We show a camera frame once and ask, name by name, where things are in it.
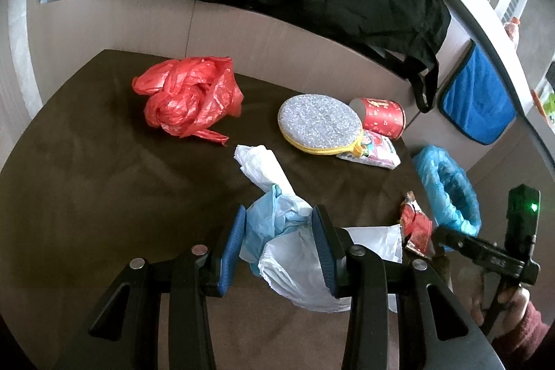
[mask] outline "blue plastic bag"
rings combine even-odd
[[[413,157],[416,172],[426,190],[436,226],[476,236],[482,221],[476,193],[466,173],[447,151],[426,146]]]
[[[289,234],[310,222],[312,207],[296,195],[283,195],[279,185],[261,196],[246,210],[245,238],[239,257],[249,262],[260,276],[258,261],[264,246],[275,237]]]

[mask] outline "blue cloth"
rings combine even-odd
[[[478,198],[464,170],[437,146],[426,146],[412,161],[426,190],[435,226],[476,236],[482,226]]]
[[[310,222],[312,207],[295,195],[282,195],[279,185],[246,210],[245,238],[239,256],[260,276],[258,261],[264,246],[275,237],[289,234]]]
[[[476,44],[444,94],[441,109],[465,135],[482,145],[496,141],[516,116],[503,82]]]

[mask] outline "blue trash bag liner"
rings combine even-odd
[[[435,226],[476,236],[482,221],[476,193],[464,170],[437,146],[426,146],[412,161],[426,190]]]
[[[476,43],[438,106],[460,132],[482,145],[495,142],[516,116],[503,82]]]

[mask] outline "brown table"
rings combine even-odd
[[[223,147],[147,126],[133,76],[163,58],[105,50],[46,103],[0,174],[0,312],[27,355],[49,368],[96,299],[133,257],[173,258],[262,195],[235,146],[272,149],[296,193],[338,226],[392,225],[413,190],[430,212],[406,146],[385,170],[293,148],[277,125],[296,93],[237,75],[241,118],[213,129]],[[242,263],[228,295],[208,302],[218,369],[340,368],[347,313],[293,306]]]

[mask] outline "silver screw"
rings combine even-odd
[[[422,259],[414,259],[412,261],[412,266],[417,270],[425,270],[428,268],[428,264]]]
[[[144,267],[144,259],[142,257],[135,257],[131,262],[129,262],[129,266],[134,269],[138,270]]]
[[[203,256],[208,252],[208,247],[205,244],[196,244],[191,248],[191,252],[195,256]]]
[[[364,256],[366,254],[366,250],[361,244],[354,244],[349,248],[349,253],[353,256]]]

